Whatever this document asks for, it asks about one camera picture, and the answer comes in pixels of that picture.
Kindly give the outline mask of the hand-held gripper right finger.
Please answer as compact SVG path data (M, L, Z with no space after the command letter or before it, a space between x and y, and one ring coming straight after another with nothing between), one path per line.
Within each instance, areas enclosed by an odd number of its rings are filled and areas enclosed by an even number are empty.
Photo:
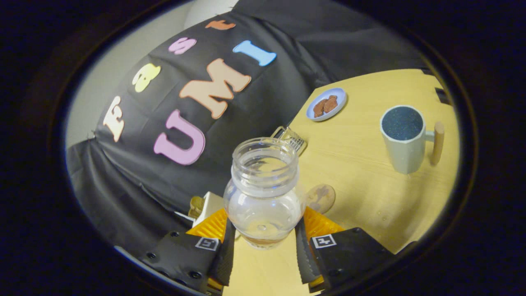
M396 256L362 228L346 230L310 207L295 227L295 247L311 293L353 285Z

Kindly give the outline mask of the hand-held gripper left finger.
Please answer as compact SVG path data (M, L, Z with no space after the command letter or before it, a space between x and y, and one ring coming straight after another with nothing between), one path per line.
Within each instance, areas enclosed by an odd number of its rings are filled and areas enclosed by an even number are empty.
M231 278L234 243L235 227L220 209L185 233L169 232L140 260L186 288L221 296Z

